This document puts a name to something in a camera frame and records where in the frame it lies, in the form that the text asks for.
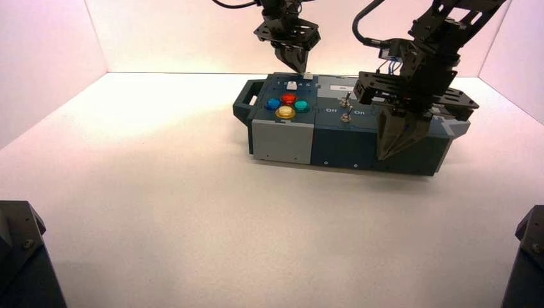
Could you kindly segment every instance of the blue button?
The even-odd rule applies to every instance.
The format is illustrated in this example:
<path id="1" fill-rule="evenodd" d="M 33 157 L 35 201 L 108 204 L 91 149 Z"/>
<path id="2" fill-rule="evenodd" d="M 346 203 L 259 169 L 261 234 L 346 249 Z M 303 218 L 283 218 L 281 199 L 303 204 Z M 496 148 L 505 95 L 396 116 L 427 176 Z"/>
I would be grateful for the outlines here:
<path id="1" fill-rule="evenodd" d="M 280 108 L 281 105 L 282 103 L 280 102 L 279 99 L 271 98 L 266 102 L 266 105 L 264 106 L 264 108 L 268 110 L 276 110 Z"/>
<path id="2" fill-rule="evenodd" d="M 307 112 L 308 110 L 310 110 L 310 106 L 308 105 L 307 101 L 297 101 L 294 104 L 294 109 L 297 112 Z"/>

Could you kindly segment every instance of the gray panel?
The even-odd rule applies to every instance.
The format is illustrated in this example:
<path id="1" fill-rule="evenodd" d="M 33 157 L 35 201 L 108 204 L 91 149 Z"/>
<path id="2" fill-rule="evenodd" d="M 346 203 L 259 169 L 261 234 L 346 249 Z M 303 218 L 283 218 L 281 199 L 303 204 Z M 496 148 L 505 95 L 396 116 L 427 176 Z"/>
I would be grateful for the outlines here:
<path id="1" fill-rule="evenodd" d="M 313 124 L 253 120 L 251 127 L 256 159 L 310 164 Z"/>

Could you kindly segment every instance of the black cable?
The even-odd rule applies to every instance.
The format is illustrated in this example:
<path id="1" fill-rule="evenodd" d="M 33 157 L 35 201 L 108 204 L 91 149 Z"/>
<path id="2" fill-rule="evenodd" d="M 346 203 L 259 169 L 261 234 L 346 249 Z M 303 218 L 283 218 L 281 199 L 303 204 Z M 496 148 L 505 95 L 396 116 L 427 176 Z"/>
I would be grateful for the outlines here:
<path id="1" fill-rule="evenodd" d="M 381 40 L 375 40 L 374 38 L 363 37 L 362 34 L 359 32 L 359 22 L 361 21 L 361 19 L 367 16 L 370 12 L 372 12 L 372 10 L 374 10 L 376 7 L 378 7 L 378 5 L 382 4 L 384 1 L 385 0 L 372 1 L 369 5 L 363 8 L 362 11 L 360 11 L 357 14 L 357 16 L 355 16 L 355 19 L 353 20 L 353 24 L 352 24 L 353 34 L 355 35 L 355 37 L 357 38 L 359 42 L 363 43 L 366 46 L 380 48 L 380 47 L 383 47 L 383 45 L 385 44 Z"/>
<path id="2" fill-rule="evenodd" d="M 218 0 L 212 0 L 212 1 L 223 8 L 247 8 L 248 6 L 257 4 L 255 1 L 243 3 L 243 4 L 237 4 L 237 5 L 224 4 L 222 2 L 219 2 Z"/>

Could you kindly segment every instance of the white floor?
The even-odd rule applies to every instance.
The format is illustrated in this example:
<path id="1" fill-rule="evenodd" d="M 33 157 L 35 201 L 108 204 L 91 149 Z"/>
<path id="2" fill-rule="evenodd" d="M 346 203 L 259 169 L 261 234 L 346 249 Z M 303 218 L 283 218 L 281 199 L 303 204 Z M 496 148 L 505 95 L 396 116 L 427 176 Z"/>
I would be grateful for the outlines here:
<path id="1" fill-rule="evenodd" d="M 544 126 L 459 79 L 434 177 L 259 162 L 231 105 L 260 77 L 108 74 L 0 150 L 70 307 L 499 307 Z"/>

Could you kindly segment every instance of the screw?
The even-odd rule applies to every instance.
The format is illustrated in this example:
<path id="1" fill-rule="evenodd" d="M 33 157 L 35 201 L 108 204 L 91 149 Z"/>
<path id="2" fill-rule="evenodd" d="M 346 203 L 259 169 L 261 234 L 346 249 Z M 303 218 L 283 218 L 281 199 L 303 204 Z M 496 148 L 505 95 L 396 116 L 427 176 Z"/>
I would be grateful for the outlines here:
<path id="1" fill-rule="evenodd" d="M 536 253 L 537 255 L 541 254 L 542 253 L 542 248 L 540 248 L 540 245 L 537 244 L 537 243 L 534 243 L 533 245 L 531 245 L 531 249 L 534 251 L 534 253 Z"/>
<path id="2" fill-rule="evenodd" d="M 32 246 L 34 246 L 34 241 L 31 240 L 31 239 L 27 239 L 27 240 L 22 244 L 22 249 L 23 249 L 23 250 L 29 250 L 30 248 L 32 248 Z"/>

